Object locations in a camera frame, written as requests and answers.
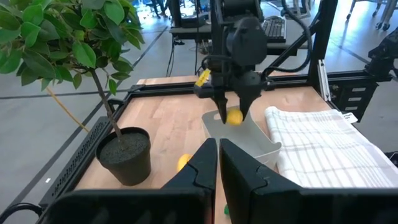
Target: tree trunk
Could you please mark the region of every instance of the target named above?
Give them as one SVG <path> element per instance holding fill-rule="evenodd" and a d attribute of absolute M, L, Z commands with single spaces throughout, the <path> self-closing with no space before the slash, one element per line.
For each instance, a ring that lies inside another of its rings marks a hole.
<path fill-rule="evenodd" d="M 113 113 L 112 113 L 112 110 L 111 110 L 111 106 L 109 105 L 109 103 L 108 103 L 108 101 L 106 99 L 104 90 L 102 89 L 102 86 L 101 86 L 101 82 L 98 79 L 98 76 L 97 76 L 97 73 L 95 72 L 95 70 L 91 70 L 90 72 L 93 75 L 93 79 L 94 79 L 95 85 L 97 86 L 99 96 L 101 97 L 101 100 L 102 100 L 102 102 L 103 102 L 103 104 L 105 106 L 106 115 L 107 115 L 109 121 L 112 124 L 114 132 L 116 133 L 116 135 L 118 137 L 121 149 L 123 150 L 124 149 L 124 143 L 122 141 L 122 132 L 120 132 L 120 128 L 119 128 L 118 124 L 116 123 L 116 121 L 113 118 Z"/>

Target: yellow object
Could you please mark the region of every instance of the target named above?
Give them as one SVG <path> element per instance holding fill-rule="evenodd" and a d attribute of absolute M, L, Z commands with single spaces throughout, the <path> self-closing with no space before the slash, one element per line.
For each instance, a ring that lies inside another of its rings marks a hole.
<path fill-rule="evenodd" d="M 197 85 L 197 86 L 199 86 L 199 87 L 201 87 L 201 86 L 203 86 L 203 84 L 205 84 L 205 82 L 207 81 L 207 78 L 209 77 L 209 75 L 210 75 L 210 69 L 206 69 L 206 70 L 204 70 L 201 74 L 200 74 L 200 76 L 199 76 L 199 79 L 198 79 L 198 81 L 195 83 L 195 85 Z"/>
<path fill-rule="evenodd" d="M 242 121 L 243 114 L 239 109 L 230 109 L 226 114 L 226 122 L 230 125 L 241 125 Z"/>
<path fill-rule="evenodd" d="M 58 103 L 58 105 L 60 105 L 60 107 L 64 110 L 64 112 L 66 112 L 67 115 L 69 115 L 69 117 L 74 120 L 74 122 L 76 122 L 76 124 L 78 124 L 82 129 L 84 129 L 87 133 L 90 132 L 90 130 L 88 130 L 88 128 L 86 128 L 86 126 L 84 126 L 82 123 L 79 122 L 79 120 L 77 120 L 74 115 L 71 114 L 71 112 L 69 112 L 69 110 L 63 105 L 63 103 L 61 103 L 61 101 L 57 98 L 57 96 L 55 96 L 55 94 L 51 91 L 51 89 L 49 87 L 46 88 L 48 93 L 50 94 L 50 96 Z"/>
<path fill-rule="evenodd" d="M 192 155 L 184 154 L 180 157 L 177 163 L 177 172 L 180 172 L 182 168 L 188 163 L 188 161 L 192 158 Z"/>

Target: cable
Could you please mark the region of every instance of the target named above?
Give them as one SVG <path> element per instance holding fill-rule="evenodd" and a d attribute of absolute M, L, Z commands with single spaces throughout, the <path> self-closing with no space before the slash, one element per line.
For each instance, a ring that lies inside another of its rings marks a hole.
<path fill-rule="evenodd" d="M 171 77 L 172 71 L 173 71 L 173 66 L 174 66 L 174 50 L 175 50 L 175 44 L 174 44 L 174 38 L 172 37 L 172 51 L 170 53 L 170 58 L 169 58 L 169 64 L 167 65 L 167 70 L 166 70 L 166 77 Z"/>
<path fill-rule="evenodd" d="M 31 203 L 17 203 L 15 205 L 11 205 L 7 209 L 5 209 L 4 212 L 0 215 L 0 224 L 3 224 L 8 217 L 10 217 L 12 214 L 21 211 L 21 210 L 30 210 L 36 213 L 39 217 L 43 214 L 43 210 L 41 207 L 31 204 Z"/>
<path fill-rule="evenodd" d="M 197 13 L 197 39 L 195 40 L 195 75 L 197 75 L 197 68 L 198 68 L 198 41 L 199 41 L 199 8 L 198 8 L 198 1 L 195 0 L 195 9 Z"/>
<path fill-rule="evenodd" d="M 69 117 L 72 120 L 74 120 L 74 122 L 76 122 L 76 124 L 78 124 L 81 128 L 83 128 L 83 130 L 85 130 L 87 133 L 90 132 L 90 130 L 88 130 L 88 128 L 86 128 L 86 126 L 84 126 L 81 122 L 79 122 L 79 120 L 77 120 L 74 117 L 74 115 L 71 114 L 71 112 L 68 110 L 68 108 L 66 108 L 65 105 L 63 103 L 61 103 L 61 101 L 57 98 L 57 96 L 55 96 L 55 94 L 51 91 L 51 89 L 49 87 L 47 87 L 46 90 L 51 95 L 51 97 L 58 103 L 58 105 L 60 105 L 60 107 L 64 110 L 64 112 L 66 112 L 66 114 L 69 115 Z"/>
<path fill-rule="evenodd" d="M 288 73 L 299 72 L 299 71 L 303 70 L 308 65 L 308 63 L 310 63 L 310 60 L 311 60 L 311 55 L 312 55 L 312 35 L 311 35 L 311 32 L 310 32 L 310 29 L 298 17 L 296 17 L 293 14 L 292 11 L 290 11 L 290 9 L 287 7 L 286 0 L 282 0 L 282 7 L 286 11 L 286 13 L 289 15 L 289 17 L 292 18 L 293 21 L 298 23 L 300 25 L 300 27 L 304 30 L 304 34 L 305 34 L 305 36 L 307 38 L 307 44 L 308 44 L 308 46 L 307 46 L 307 57 L 305 58 L 303 64 L 301 64 L 297 68 L 288 69 L 288 68 L 279 68 L 279 67 L 267 67 L 266 69 L 264 69 L 264 71 L 261 74 L 261 78 L 262 79 L 264 79 L 266 77 L 268 70 L 275 70 L 275 71 L 279 71 L 279 72 L 288 72 Z"/>

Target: soil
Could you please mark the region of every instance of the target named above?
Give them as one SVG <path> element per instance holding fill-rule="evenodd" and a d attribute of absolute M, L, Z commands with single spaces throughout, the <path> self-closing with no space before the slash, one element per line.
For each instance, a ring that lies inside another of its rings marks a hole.
<path fill-rule="evenodd" d="M 149 139 L 140 133 L 122 135 L 126 148 L 121 149 L 117 138 L 112 139 L 102 148 L 99 159 L 107 164 L 118 164 L 134 158 L 149 147 Z"/>

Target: black plant pot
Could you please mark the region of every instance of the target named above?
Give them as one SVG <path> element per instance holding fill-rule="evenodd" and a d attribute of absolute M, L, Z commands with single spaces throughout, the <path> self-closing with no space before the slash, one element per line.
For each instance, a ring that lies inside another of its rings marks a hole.
<path fill-rule="evenodd" d="M 149 134 L 142 128 L 121 129 L 125 149 L 121 150 L 116 133 L 99 143 L 95 156 L 123 185 L 132 186 L 150 174 Z"/>

